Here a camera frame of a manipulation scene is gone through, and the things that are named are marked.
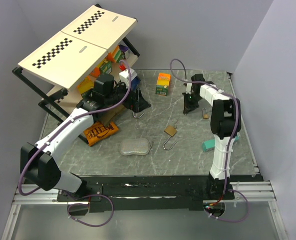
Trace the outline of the small brass padlock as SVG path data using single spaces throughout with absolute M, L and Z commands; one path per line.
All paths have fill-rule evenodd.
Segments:
M 202 115 L 203 115 L 203 119 L 209 119 L 210 118 L 206 108 L 202 108 Z

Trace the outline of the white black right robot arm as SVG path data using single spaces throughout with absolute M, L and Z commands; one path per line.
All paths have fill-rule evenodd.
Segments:
M 241 104 L 238 98 L 206 81 L 201 73 L 193 75 L 185 86 L 183 114 L 198 108 L 200 100 L 212 107 L 210 128 L 215 143 L 206 193 L 209 198 L 218 199 L 226 193 L 229 184 L 232 146 L 241 130 Z

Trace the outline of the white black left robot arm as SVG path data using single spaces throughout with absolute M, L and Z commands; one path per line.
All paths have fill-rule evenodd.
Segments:
M 134 70 L 124 70 L 119 77 L 116 81 L 111 74 L 101 74 L 64 122 L 37 143 L 26 143 L 21 148 L 21 178 L 32 181 L 45 191 L 68 191 L 75 201 L 86 197 L 86 181 L 61 171 L 57 160 L 84 130 L 100 120 L 104 112 L 124 106 L 139 113 L 151 106 L 137 87 L 139 81 Z

